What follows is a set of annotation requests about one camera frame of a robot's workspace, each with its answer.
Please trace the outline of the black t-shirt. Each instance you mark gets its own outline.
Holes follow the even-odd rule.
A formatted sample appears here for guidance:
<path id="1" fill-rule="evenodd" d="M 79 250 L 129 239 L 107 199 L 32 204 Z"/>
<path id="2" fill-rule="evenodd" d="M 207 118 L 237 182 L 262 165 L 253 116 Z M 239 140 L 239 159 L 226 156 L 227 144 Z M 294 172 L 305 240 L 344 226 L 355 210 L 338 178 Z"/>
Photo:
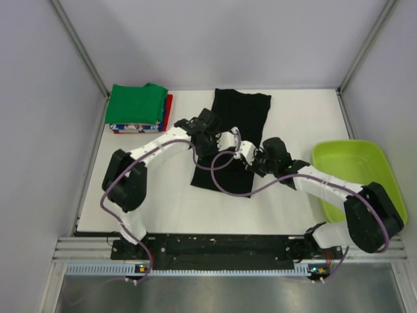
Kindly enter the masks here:
<path id="1" fill-rule="evenodd" d="M 259 146 L 268 111 L 270 95 L 245 94 L 234 89 L 216 89 L 211 111 L 221 119 L 222 132 L 237 127 L 243 140 Z M 232 160 L 227 167 L 216 170 L 214 176 L 219 185 L 234 194 L 252 191 L 255 174 L 245 169 L 239 160 Z"/>

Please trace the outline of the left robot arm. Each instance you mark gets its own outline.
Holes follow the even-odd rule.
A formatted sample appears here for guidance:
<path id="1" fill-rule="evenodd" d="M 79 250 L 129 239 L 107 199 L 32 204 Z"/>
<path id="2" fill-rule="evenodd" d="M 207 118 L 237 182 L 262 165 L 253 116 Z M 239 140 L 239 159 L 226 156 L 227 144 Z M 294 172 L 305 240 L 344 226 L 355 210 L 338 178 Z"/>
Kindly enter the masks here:
<path id="1" fill-rule="evenodd" d="M 210 157 L 221 151 L 239 148 L 240 131 L 236 127 L 220 130 L 220 118 L 208 109 L 197 117 L 181 119 L 155 140 L 131 151 L 116 150 L 102 182 L 100 206 L 121 228 L 125 251 L 133 258 L 150 256 L 143 238 L 147 231 L 137 212 L 147 196 L 147 176 L 151 168 L 171 157 L 192 151 L 192 159 Z"/>

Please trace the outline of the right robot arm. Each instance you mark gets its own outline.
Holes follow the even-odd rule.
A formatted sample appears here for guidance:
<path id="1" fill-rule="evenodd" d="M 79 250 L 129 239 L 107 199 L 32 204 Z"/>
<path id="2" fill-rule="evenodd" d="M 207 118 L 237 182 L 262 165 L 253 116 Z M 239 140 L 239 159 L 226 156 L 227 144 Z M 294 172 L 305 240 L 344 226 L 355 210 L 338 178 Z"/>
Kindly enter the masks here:
<path id="1" fill-rule="evenodd" d="M 369 254 L 384 252 L 390 239 L 404 228 L 404 221 L 386 189 L 379 183 L 351 183 L 325 174 L 310 163 L 293 159 L 280 138 L 269 138 L 258 147 L 239 145 L 238 156 L 247 170 L 299 192 L 315 196 L 339 209 L 342 222 L 325 222 L 305 233 L 304 250 L 312 258 L 328 248 L 354 245 Z"/>

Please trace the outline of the green folded t-shirt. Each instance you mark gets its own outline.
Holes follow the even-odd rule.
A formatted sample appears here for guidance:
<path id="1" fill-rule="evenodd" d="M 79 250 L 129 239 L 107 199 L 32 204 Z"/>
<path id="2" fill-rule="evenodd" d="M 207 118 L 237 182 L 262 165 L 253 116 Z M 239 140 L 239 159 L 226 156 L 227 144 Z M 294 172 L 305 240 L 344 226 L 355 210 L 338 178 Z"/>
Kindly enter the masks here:
<path id="1" fill-rule="evenodd" d="M 155 125 L 162 120 L 167 94 L 165 87 L 154 83 L 141 87 L 114 84 L 109 96 L 105 124 Z"/>

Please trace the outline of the lime green plastic bin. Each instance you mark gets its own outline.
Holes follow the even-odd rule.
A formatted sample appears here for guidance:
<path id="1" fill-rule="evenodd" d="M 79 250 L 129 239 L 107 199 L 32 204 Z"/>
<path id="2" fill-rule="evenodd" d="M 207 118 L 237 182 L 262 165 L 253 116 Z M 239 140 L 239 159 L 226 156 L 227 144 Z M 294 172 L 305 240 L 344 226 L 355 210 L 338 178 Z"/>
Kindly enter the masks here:
<path id="1" fill-rule="evenodd" d="M 379 183 L 387 191 L 403 222 L 407 222 L 407 208 L 397 179 L 376 143 L 365 140 L 321 142 L 312 149 L 311 161 L 318 170 L 351 183 Z"/>

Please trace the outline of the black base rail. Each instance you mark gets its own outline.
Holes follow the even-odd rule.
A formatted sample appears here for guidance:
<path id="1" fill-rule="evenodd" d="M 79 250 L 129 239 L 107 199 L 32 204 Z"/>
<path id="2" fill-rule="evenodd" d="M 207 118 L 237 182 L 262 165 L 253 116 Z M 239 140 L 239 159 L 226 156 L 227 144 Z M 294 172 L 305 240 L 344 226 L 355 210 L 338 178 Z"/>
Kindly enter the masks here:
<path id="1" fill-rule="evenodd" d="M 214 235 L 148 233 L 142 239 L 151 254 L 123 238 L 112 244 L 112 260 L 152 260 L 153 269 L 292 269 L 301 261 L 333 261 L 340 248 L 320 248 L 303 235 Z"/>

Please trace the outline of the right aluminium frame post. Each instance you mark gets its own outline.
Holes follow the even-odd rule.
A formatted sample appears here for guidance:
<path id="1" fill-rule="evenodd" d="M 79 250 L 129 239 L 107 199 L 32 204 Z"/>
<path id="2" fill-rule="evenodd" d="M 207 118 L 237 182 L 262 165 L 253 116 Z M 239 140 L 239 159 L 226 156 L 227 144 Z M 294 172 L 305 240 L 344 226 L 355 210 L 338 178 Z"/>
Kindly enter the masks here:
<path id="1" fill-rule="evenodd" d="M 361 45 L 356 57 L 354 58 L 351 66 L 349 67 L 346 75 L 344 76 L 342 82 L 338 87 L 338 95 L 342 96 L 349 85 L 351 84 L 356 73 L 359 71 L 362 63 L 365 61 L 367 55 L 371 51 L 374 43 L 378 39 L 380 33 L 384 29 L 384 26 L 390 19 L 391 15 L 394 13 L 396 6 L 399 4 L 398 0 L 389 0 L 383 6 L 381 13 L 373 24 L 371 30 L 369 31 L 365 41 Z"/>

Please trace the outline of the aluminium frame post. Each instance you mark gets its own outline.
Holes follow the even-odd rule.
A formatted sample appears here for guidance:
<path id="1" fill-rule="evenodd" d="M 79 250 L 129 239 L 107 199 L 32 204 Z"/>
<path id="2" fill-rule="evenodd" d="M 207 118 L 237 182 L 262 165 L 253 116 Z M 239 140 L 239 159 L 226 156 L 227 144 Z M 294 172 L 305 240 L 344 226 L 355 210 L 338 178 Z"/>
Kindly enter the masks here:
<path id="1" fill-rule="evenodd" d="M 365 41 L 361 45 L 356 57 L 354 58 L 351 66 L 349 67 L 346 75 L 344 76 L 342 82 L 338 87 L 338 95 L 342 96 L 349 85 L 351 84 L 356 73 L 359 71 L 362 63 L 365 61 L 367 55 L 371 51 L 374 43 L 378 39 L 380 33 L 384 29 L 384 26 L 390 19 L 391 15 L 394 13 L 396 6 L 399 4 L 398 0 L 389 0 L 383 6 L 381 13 L 373 24 L 371 30 L 369 31 Z"/>
<path id="2" fill-rule="evenodd" d="M 71 22 L 68 14 L 66 13 L 64 7 L 62 6 L 61 2 L 58 0 L 48 0 L 51 8 L 53 9 L 55 15 L 57 16 L 58 20 L 60 21 L 61 25 L 63 26 L 69 40 L 71 41 L 76 53 L 80 57 L 82 63 L 84 64 L 89 76 L 97 86 L 100 93 L 105 97 L 109 97 L 109 91 L 100 77 L 93 61 L 88 54 L 82 40 L 80 39 L 73 23 Z"/>

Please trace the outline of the aluminium front frame rail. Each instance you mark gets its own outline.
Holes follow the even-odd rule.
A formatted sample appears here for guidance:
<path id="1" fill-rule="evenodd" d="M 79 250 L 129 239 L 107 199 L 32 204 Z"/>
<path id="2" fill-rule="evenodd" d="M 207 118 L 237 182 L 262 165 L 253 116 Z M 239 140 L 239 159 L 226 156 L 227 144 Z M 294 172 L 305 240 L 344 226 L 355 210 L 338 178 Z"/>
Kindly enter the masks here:
<path id="1" fill-rule="evenodd" d="M 111 244 L 116 237 L 62 237 L 58 239 L 52 262 L 108 262 Z M 390 248 L 382 254 L 367 254 L 359 248 L 350 247 L 344 263 L 404 263 L 407 253 L 400 237 L 394 237 Z"/>

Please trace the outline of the left aluminium frame post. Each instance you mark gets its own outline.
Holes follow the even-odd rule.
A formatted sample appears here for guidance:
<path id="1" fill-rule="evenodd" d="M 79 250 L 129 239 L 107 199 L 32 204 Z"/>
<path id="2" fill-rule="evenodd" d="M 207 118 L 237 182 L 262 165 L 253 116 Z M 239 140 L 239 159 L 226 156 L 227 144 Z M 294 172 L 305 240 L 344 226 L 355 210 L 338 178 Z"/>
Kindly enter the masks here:
<path id="1" fill-rule="evenodd" d="M 80 39 L 73 23 L 71 22 L 68 14 L 66 13 L 64 7 L 62 6 L 61 2 L 58 0 L 48 0 L 51 8 L 53 9 L 55 15 L 57 16 L 58 20 L 60 21 L 61 25 L 63 26 L 69 40 L 71 41 L 76 53 L 80 57 L 82 63 L 84 64 L 89 76 L 97 86 L 100 93 L 105 97 L 109 97 L 109 91 L 100 77 L 93 61 L 88 54 L 82 40 Z"/>

